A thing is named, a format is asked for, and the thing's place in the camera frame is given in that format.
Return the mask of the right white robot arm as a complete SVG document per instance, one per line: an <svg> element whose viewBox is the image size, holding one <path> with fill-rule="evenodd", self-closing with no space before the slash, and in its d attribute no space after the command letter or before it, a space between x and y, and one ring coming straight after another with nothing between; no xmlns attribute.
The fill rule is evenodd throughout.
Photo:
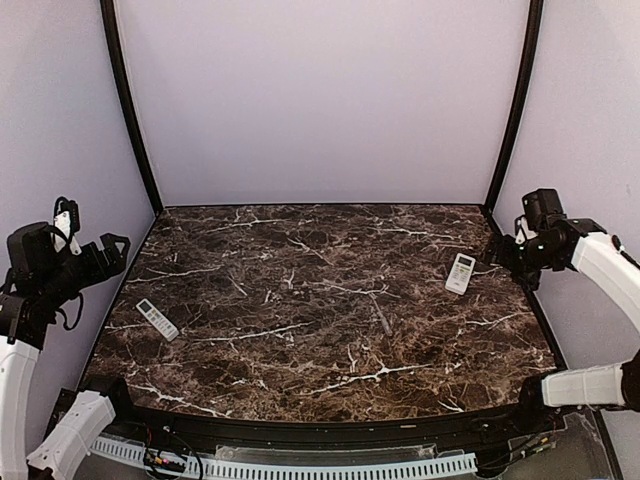
<svg viewBox="0 0 640 480"><path fill-rule="evenodd" d="M599 287L639 326L639 263L616 235L590 218L570 218L559 194L539 188L522 198L524 213L515 220L515 234L495 235L486 263L510 272L527 291L539 287L541 273L570 269ZM510 424L521 434L534 432L550 408L594 406L639 410L639 356L606 366L564 370L527 378Z"/></svg>

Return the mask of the white remote green buttons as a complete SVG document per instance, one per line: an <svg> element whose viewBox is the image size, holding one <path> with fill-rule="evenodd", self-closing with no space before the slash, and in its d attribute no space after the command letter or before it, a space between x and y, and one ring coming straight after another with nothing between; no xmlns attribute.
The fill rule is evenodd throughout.
<svg viewBox="0 0 640 480"><path fill-rule="evenodd" d="M475 268L476 260L466 254L458 253L445 283L449 292L464 295Z"/></svg>

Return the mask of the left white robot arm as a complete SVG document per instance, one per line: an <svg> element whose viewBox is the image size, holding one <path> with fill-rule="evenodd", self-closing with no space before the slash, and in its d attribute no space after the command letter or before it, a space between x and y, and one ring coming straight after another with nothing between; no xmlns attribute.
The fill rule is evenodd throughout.
<svg viewBox="0 0 640 480"><path fill-rule="evenodd" d="M27 452L26 407L47 329L63 305L83 289L124 271L128 238L104 234L79 251L59 228L37 222L7 239L10 268L1 287L1 476L4 479L71 479L90 447L110 426L120 436L141 427L122 378L97 376L46 439Z"/></svg>

